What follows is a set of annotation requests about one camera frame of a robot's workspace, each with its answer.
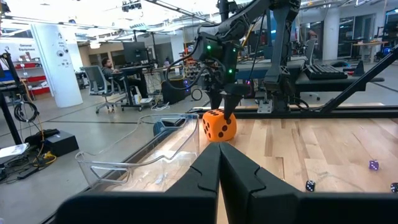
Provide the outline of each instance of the plastic bin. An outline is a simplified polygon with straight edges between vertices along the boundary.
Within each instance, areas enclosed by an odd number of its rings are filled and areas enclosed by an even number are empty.
[[[199,155],[198,120],[197,114],[143,116],[112,146],[80,151],[75,159],[91,190],[163,192]]]

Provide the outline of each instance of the concrete floor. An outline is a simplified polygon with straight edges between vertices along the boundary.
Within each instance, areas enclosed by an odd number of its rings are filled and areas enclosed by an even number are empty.
[[[386,68],[379,76],[386,81],[381,83],[389,88],[398,90],[397,65]],[[194,106],[203,106],[208,97],[203,95],[202,100],[192,101],[191,97],[170,106],[163,111],[151,111],[149,108],[138,112],[136,108],[126,108],[121,111],[116,108],[115,113],[108,113],[102,109],[95,114],[95,106],[103,101],[102,97],[88,96],[87,90],[82,90],[84,103],[71,108],[57,108],[54,99],[50,96],[41,97],[35,101],[44,129],[57,128],[76,136],[79,147],[83,151],[104,149],[120,140],[136,127],[139,117],[147,114],[184,113]],[[308,103],[326,103],[339,93],[319,93],[317,101],[308,93],[302,98]],[[398,93],[373,83],[367,85],[365,92],[355,93],[347,103],[375,103],[398,105]],[[243,100],[242,105],[252,105],[253,100]],[[35,127],[31,130],[22,123],[22,135],[27,137],[30,132],[36,133]],[[8,127],[3,115],[0,115],[0,148],[13,145]],[[122,161],[126,157],[124,152],[115,155],[116,160]],[[76,152],[59,157],[48,168],[17,181],[13,184],[0,185],[0,217],[6,223],[40,223],[51,215],[66,198],[77,194],[87,187],[87,182],[75,160]]]

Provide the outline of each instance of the white table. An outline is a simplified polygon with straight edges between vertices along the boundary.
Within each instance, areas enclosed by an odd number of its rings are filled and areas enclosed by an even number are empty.
[[[369,47],[369,55],[371,59],[371,63],[374,63],[374,54],[373,54],[373,47],[381,44],[386,44],[388,43],[387,41],[376,41],[376,42],[370,42],[370,43],[358,43],[358,44],[353,44],[354,46],[360,46],[362,47],[362,54],[361,54],[361,60],[365,60],[365,47]]]

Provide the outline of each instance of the purple die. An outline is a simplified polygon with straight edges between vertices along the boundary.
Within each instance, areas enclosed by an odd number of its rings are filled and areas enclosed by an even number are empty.
[[[369,169],[379,170],[379,162],[378,161],[369,161]]]
[[[394,193],[398,193],[398,183],[391,184],[391,191]]]

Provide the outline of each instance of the poster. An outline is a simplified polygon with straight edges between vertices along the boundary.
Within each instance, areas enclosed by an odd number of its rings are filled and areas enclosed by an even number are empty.
[[[14,66],[22,63],[40,64],[40,52],[33,39],[1,39],[0,53],[3,54],[6,51],[11,54]],[[0,63],[3,70],[8,70],[8,67],[2,61]]]

